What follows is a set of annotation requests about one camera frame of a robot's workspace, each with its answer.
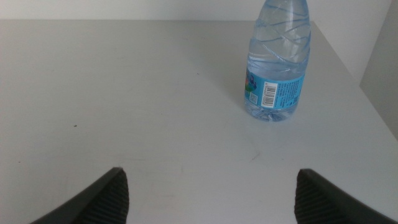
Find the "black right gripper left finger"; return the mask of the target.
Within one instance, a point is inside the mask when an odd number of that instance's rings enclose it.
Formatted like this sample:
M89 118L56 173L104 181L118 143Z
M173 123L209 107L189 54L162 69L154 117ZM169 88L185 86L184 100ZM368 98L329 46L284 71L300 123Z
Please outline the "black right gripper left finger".
M125 224L128 212L127 176L123 168L113 167L82 192L33 221L33 224Z

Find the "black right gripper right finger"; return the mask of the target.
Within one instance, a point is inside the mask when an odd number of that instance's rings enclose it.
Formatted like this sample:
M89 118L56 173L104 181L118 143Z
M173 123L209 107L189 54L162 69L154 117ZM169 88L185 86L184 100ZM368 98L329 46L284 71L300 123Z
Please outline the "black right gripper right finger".
M298 224L397 224L312 169L298 172L294 214Z

